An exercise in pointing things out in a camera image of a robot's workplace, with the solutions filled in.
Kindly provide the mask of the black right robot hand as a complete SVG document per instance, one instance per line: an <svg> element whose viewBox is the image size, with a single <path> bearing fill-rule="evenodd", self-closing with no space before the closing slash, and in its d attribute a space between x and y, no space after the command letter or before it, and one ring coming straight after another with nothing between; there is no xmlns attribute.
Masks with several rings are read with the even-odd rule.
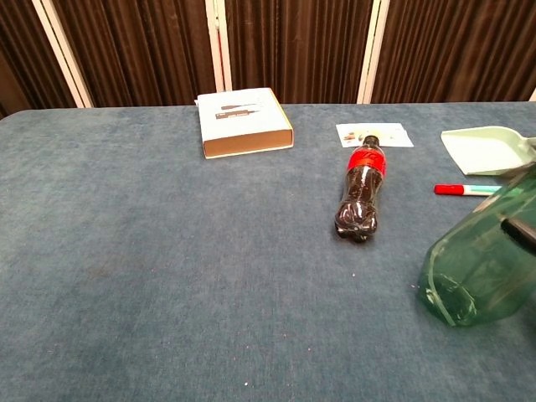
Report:
<svg viewBox="0 0 536 402"><path fill-rule="evenodd" d="M501 222L502 231L526 250L535 251L535 229L515 218L505 218Z"/></svg>

